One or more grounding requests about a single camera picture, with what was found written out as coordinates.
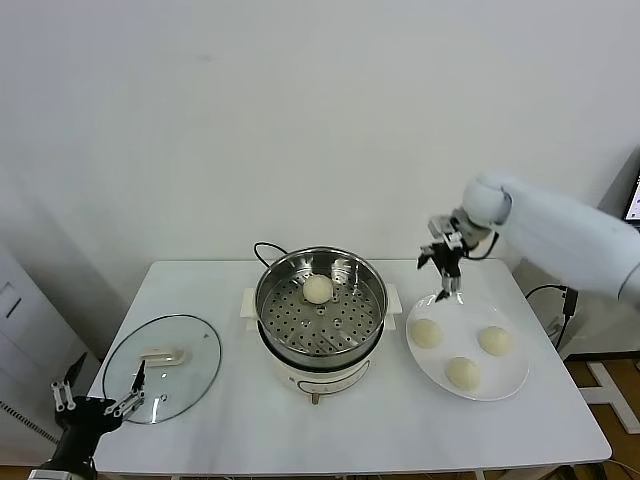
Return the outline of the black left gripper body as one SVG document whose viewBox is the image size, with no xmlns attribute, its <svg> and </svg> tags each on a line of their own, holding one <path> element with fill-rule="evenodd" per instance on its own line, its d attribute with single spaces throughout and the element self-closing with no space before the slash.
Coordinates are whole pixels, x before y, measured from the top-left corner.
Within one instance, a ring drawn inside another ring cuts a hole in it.
<svg viewBox="0 0 640 480">
<path fill-rule="evenodd" d="M 64 407 L 55 413 L 56 424 L 62 429 L 54 459 L 90 459 L 95 454 L 101 437 L 117 430 L 123 423 L 106 410 L 115 400 L 94 397 L 76 397 L 75 408 Z"/>
</svg>

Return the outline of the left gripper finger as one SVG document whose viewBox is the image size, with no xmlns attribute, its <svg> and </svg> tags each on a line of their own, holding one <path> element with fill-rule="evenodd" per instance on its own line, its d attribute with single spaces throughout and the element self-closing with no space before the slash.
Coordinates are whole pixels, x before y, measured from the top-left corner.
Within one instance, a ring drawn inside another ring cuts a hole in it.
<svg viewBox="0 0 640 480">
<path fill-rule="evenodd" d="M 142 360 L 129 392 L 113 405 L 106 408 L 104 412 L 106 416 L 128 418 L 144 403 L 145 367 L 146 361 Z"/>
<path fill-rule="evenodd" d="M 73 386 L 79 377 L 86 357 L 87 353 L 83 353 L 78 360 L 68 368 L 61 381 L 54 381 L 50 384 L 56 411 L 72 411 L 76 408 Z"/>
</svg>

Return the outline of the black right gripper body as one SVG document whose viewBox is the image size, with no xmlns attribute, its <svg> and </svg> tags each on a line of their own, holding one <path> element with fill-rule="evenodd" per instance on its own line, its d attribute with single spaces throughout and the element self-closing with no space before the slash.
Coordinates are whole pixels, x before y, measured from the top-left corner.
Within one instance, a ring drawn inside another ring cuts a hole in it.
<svg viewBox="0 0 640 480">
<path fill-rule="evenodd" d="M 446 243 L 432 244 L 432 260 L 440 272 L 449 277 L 460 277 L 459 261 L 463 257 L 463 248 L 450 248 Z"/>
</svg>

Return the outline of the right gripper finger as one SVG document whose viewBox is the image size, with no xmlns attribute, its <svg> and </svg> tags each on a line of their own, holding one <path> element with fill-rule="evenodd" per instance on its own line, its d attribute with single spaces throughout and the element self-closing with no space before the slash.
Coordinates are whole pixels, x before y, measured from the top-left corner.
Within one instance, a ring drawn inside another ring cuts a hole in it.
<svg viewBox="0 0 640 480">
<path fill-rule="evenodd" d="M 443 244 L 431 243 L 420 247 L 420 255 L 417 259 L 417 268 L 422 269 L 429 262 L 432 262 L 437 269 L 442 268 Z"/>
<path fill-rule="evenodd" d="M 436 297 L 437 302 L 448 299 L 451 296 L 455 296 L 459 292 L 461 285 L 460 276 L 451 276 L 448 273 L 443 273 L 441 275 L 441 279 L 442 289 Z"/>
</svg>

